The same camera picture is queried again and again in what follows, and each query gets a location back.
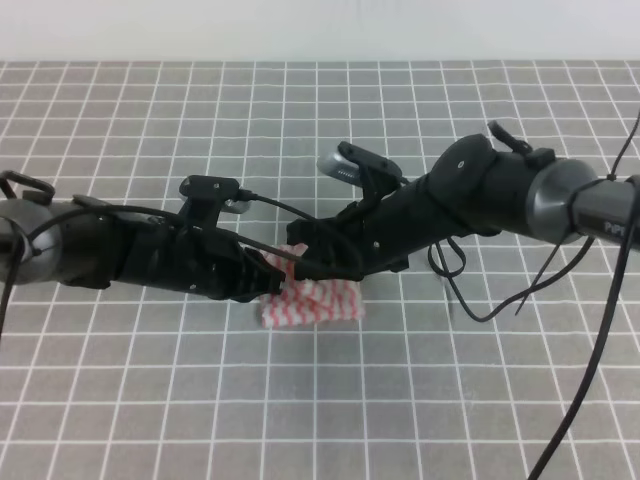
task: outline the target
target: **white grid surface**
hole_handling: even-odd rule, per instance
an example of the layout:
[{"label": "white grid surface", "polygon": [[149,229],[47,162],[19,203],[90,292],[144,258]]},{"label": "white grid surface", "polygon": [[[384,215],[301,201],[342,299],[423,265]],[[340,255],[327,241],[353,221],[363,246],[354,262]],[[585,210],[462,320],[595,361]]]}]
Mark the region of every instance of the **white grid surface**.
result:
[{"label": "white grid surface", "polygon": [[[359,192],[314,163],[342,139],[415,178],[495,118],[604,174],[639,81],[632,61],[0,62],[0,165],[59,198],[176,211],[182,178],[208,173],[332,215]],[[634,142],[621,173],[639,159]],[[221,220],[277,244],[292,217],[256,205]],[[460,243],[478,313],[551,249],[510,234]],[[0,480],[525,478],[573,398],[616,254],[598,243],[520,316],[482,325],[421,253],[363,282],[361,324],[295,330],[261,329],[256,303],[18,288],[0,348]],[[596,383],[545,478],[640,476],[639,314],[634,255]]]}]

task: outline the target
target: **black plastic part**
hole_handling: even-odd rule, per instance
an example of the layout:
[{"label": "black plastic part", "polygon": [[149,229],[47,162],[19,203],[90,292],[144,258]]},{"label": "black plastic part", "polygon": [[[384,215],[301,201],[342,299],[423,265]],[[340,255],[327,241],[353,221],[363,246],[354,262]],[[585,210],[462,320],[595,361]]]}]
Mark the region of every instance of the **black plastic part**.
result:
[{"label": "black plastic part", "polygon": [[496,140],[504,143],[515,153],[519,153],[520,155],[527,155],[533,151],[531,145],[529,145],[524,140],[515,138],[513,135],[507,132],[497,121],[491,120],[488,127],[491,134],[496,137]]},{"label": "black plastic part", "polygon": [[484,135],[469,135],[451,145],[428,174],[429,192],[442,205],[456,209],[482,182],[496,151]]},{"label": "black plastic part", "polygon": [[[56,194],[55,188],[53,188],[50,183],[43,182],[42,180],[29,177],[22,173],[14,172],[13,170],[5,170],[0,173],[0,190],[7,198],[16,198],[16,194],[11,188],[9,181],[25,187],[33,188],[40,192],[40,195],[35,197],[38,199],[38,203],[40,205],[49,205],[53,196]],[[24,192],[23,198],[30,200],[27,192],[28,191]]]},{"label": "black plastic part", "polygon": [[221,231],[180,229],[160,222],[138,228],[115,280],[165,290],[204,295],[214,300],[248,302],[279,293],[283,272],[259,252],[243,249]]},{"label": "black plastic part", "polygon": [[348,142],[340,142],[338,153],[358,165],[363,198],[361,202],[343,211],[339,223],[348,222],[373,210],[385,196],[402,186],[402,170],[388,158]]},{"label": "black plastic part", "polygon": [[402,170],[392,160],[349,142],[340,142],[338,153],[358,165],[364,198],[382,198],[402,183]]},{"label": "black plastic part", "polygon": [[[82,207],[52,203],[49,208],[56,216]],[[72,287],[109,287],[125,241],[117,220],[111,215],[80,215],[61,223],[59,228],[62,255],[52,280]]]},{"label": "black plastic part", "polygon": [[556,152],[551,148],[536,148],[524,157],[528,167],[540,171],[556,161]]},{"label": "black plastic part", "polygon": [[494,229],[531,236],[527,197],[538,173],[522,155],[498,152],[461,215],[478,232]]},{"label": "black plastic part", "polygon": [[186,201],[180,215],[196,225],[215,227],[225,202],[238,198],[240,184],[233,178],[191,175],[180,184]]}]

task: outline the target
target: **grid mat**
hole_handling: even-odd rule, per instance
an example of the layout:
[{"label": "grid mat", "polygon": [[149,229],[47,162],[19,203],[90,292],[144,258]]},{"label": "grid mat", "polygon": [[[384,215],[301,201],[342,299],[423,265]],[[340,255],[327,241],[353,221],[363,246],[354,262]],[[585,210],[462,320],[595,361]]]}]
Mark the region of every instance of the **grid mat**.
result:
[{"label": "grid mat", "polygon": [[[428,171],[499,119],[607,172],[640,105],[640,62],[2,63],[0,166],[61,198],[177,210],[188,174],[233,176],[316,215],[356,198],[318,177],[341,139]],[[621,166],[637,172],[640,144]],[[289,214],[222,217],[270,244]],[[462,240],[486,313],[549,254]],[[557,271],[577,251],[563,247]],[[361,324],[265,331],[255,303],[114,285],[18,288],[0,349],[0,479],[525,478],[573,398],[617,248],[476,324],[424,253],[362,284]],[[640,477],[640,257],[597,380],[546,479]]]}]

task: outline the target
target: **striped cloth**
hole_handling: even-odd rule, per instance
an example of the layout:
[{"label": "striped cloth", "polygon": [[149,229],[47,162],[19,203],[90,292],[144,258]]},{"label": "striped cloth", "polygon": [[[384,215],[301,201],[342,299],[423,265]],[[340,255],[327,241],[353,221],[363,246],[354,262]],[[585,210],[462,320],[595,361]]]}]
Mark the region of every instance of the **striped cloth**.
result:
[{"label": "striped cloth", "polygon": [[[304,244],[278,247],[302,255]],[[262,326],[266,328],[307,325],[338,320],[361,320],[364,317],[362,292],[357,282],[348,280],[303,280],[293,278],[293,262],[263,252],[267,262],[287,274],[280,295],[262,295]]]}]

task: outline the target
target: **robotic hand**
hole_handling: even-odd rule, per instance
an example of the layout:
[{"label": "robotic hand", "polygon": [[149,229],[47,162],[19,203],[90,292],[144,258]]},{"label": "robotic hand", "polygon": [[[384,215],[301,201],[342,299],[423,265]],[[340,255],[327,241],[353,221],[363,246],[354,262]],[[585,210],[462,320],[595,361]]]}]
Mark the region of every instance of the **robotic hand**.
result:
[{"label": "robotic hand", "polygon": [[[112,281],[247,302],[279,293],[284,273],[259,250],[296,262],[295,278],[362,280],[366,275],[409,266],[408,255],[428,247],[434,271],[450,282],[467,313],[486,321],[507,304],[526,299],[568,273],[594,242],[621,245],[602,325],[584,378],[557,432],[531,471],[538,479],[575,418],[597,371],[613,319],[627,258],[640,248],[640,177],[615,181],[615,170],[635,131],[618,155],[610,175],[599,179],[579,160],[557,158],[548,148],[533,149],[497,123],[493,136],[511,149],[499,152],[483,135],[451,145],[432,170],[409,182],[391,160],[342,142],[318,168],[362,188],[362,200],[338,215],[316,219],[275,200],[244,190],[234,179],[190,176],[180,185],[186,201],[179,213],[145,207],[109,205],[76,195],[55,202],[54,188],[16,172],[0,174],[0,331],[13,284],[58,281],[104,289]],[[18,199],[10,183],[23,187]],[[309,248],[302,257],[263,245],[217,226],[222,212],[241,214],[248,202],[262,201],[300,217],[287,226],[289,244]],[[503,302],[487,317],[477,317],[464,302],[454,277],[464,268],[462,250],[451,237],[496,235],[508,231],[556,246],[589,238],[561,271]],[[447,240],[463,260],[450,272],[439,242]],[[433,259],[436,247],[441,266]]]}]

